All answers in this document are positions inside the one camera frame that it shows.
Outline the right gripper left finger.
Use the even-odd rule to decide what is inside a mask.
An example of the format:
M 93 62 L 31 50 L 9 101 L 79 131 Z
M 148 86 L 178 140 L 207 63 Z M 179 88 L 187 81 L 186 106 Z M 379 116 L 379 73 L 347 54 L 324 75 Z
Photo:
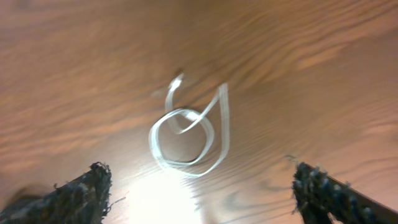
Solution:
M 3 224 L 98 224 L 111 210 L 112 173 L 95 162 L 90 170 L 49 194 L 19 193 L 1 210 Z

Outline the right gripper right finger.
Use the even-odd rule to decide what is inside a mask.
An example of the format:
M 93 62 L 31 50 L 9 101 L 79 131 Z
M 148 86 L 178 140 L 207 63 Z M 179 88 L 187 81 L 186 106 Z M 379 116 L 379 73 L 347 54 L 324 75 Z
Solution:
M 319 167 L 296 165 L 292 182 L 295 212 L 304 224 L 394 224 L 397 211 L 330 177 Z

